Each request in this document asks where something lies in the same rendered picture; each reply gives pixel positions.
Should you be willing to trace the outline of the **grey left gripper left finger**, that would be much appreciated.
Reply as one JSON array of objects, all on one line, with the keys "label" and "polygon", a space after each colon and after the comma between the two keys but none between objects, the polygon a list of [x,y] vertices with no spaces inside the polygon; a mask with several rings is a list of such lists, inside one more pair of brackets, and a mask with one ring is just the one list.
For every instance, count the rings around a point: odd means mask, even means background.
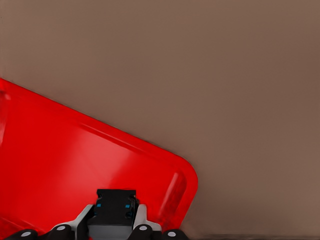
[{"label": "grey left gripper left finger", "polygon": [[87,205],[72,221],[54,226],[40,234],[34,229],[22,229],[7,236],[4,240],[89,240],[88,220],[94,216],[94,205]]}]

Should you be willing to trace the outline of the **red plastic tray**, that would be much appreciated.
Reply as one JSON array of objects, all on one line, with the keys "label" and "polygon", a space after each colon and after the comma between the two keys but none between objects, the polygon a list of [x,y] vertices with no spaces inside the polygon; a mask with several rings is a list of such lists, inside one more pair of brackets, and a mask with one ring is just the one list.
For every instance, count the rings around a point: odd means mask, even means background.
[{"label": "red plastic tray", "polygon": [[75,219],[98,189],[134,190],[166,231],[198,177],[184,158],[0,78],[0,240]]}]

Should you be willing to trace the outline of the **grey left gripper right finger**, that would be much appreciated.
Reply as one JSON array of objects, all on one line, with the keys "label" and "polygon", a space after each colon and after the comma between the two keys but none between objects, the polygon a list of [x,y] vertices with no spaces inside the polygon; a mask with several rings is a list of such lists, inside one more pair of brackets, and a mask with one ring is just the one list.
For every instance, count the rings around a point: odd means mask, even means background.
[{"label": "grey left gripper right finger", "polygon": [[135,216],[133,230],[127,240],[190,240],[180,229],[162,231],[160,224],[147,219],[147,206],[139,205]]}]

